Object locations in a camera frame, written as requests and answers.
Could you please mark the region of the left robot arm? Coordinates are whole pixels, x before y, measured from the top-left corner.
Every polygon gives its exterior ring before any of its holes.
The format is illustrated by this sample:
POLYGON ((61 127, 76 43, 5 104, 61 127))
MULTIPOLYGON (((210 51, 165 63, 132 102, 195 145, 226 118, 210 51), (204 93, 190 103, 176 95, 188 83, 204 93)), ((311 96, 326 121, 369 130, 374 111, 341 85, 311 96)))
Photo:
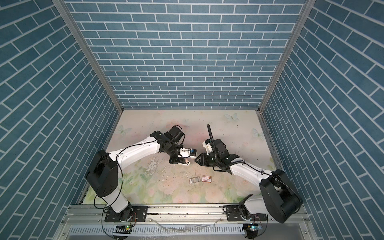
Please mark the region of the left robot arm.
POLYGON ((173 126, 166 133, 154 131, 144 140, 122 148, 106 152, 100 150, 95 153, 85 174, 85 179, 95 191, 97 197, 103 199, 116 214, 130 212, 130 202, 122 194, 123 170, 135 162, 157 153, 170 156, 170 164, 188 166, 188 158, 194 159, 196 149, 184 146, 185 134, 178 125, 173 126))

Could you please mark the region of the red staple box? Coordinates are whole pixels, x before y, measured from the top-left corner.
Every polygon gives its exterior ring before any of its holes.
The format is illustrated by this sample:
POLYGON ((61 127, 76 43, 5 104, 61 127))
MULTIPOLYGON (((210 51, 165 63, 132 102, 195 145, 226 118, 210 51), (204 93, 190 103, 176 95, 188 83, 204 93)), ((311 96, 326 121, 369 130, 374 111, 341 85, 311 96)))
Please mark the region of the red staple box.
POLYGON ((202 176, 202 182, 211 183, 212 177, 211 176, 202 176))

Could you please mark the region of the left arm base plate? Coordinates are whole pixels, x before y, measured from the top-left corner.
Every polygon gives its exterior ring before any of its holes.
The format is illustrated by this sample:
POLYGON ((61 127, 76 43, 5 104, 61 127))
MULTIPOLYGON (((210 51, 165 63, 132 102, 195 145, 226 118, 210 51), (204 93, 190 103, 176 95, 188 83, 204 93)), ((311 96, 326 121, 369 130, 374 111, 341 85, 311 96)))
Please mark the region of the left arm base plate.
POLYGON ((148 206, 139 205, 139 206, 131 206, 129 205, 120 213, 116 213, 111 207, 108 207, 103 210, 105 214, 104 221, 106 223, 141 223, 145 222, 148 206))

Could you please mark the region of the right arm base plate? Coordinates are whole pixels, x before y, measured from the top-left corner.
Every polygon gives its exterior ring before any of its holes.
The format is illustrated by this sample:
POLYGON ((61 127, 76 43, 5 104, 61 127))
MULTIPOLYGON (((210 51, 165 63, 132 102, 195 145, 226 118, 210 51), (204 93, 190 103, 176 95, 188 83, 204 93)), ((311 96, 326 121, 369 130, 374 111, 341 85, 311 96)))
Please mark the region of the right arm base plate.
POLYGON ((225 205, 222 207, 227 221, 239 222, 239 221, 266 221, 268 219, 266 214, 251 214, 244 206, 240 205, 225 205))

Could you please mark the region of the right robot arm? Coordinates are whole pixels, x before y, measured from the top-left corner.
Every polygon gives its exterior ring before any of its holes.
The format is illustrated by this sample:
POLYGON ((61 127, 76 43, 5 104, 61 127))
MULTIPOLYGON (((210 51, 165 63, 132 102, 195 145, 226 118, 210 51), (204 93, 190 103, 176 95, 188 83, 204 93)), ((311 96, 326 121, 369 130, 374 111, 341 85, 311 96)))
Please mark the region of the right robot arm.
POLYGON ((195 159, 197 164, 217 167, 217 172, 227 172, 259 186, 262 194, 260 197, 251 194, 240 202, 241 213, 245 218, 249 215, 268 214, 277 222, 284 223, 301 208, 303 200, 283 170, 269 171, 256 167, 240 156, 230 154, 220 139, 207 139, 203 147, 206 152, 195 159))

